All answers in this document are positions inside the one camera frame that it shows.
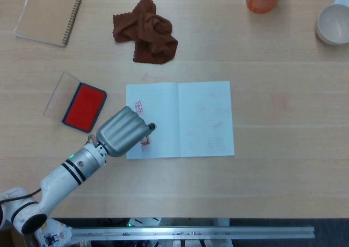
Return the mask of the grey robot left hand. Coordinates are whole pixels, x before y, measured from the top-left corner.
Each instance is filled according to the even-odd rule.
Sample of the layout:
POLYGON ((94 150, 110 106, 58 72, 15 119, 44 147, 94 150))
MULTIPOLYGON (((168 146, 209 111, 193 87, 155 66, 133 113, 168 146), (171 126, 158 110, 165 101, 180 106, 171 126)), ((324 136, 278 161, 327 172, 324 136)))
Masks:
POLYGON ((96 138, 109 156, 120 157, 155 128, 154 123, 146 124, 136 112, 125 106, 98 129, 96 138))

